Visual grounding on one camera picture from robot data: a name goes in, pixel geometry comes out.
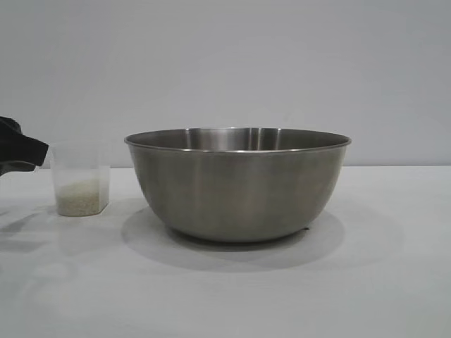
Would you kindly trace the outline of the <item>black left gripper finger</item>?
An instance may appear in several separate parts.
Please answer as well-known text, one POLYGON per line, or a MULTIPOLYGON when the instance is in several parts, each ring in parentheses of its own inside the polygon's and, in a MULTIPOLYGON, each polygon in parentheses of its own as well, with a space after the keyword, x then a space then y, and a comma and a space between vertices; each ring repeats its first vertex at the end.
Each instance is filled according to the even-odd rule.
POLYGON ((48 144, 25 136, 14 119, 1 116, 1 163, 41 166, 48 150, 48 144))
POLYGON ((4 161, 0 162, 0 175, 12 172, 32 172, 37 166, 22 161, 4 161))

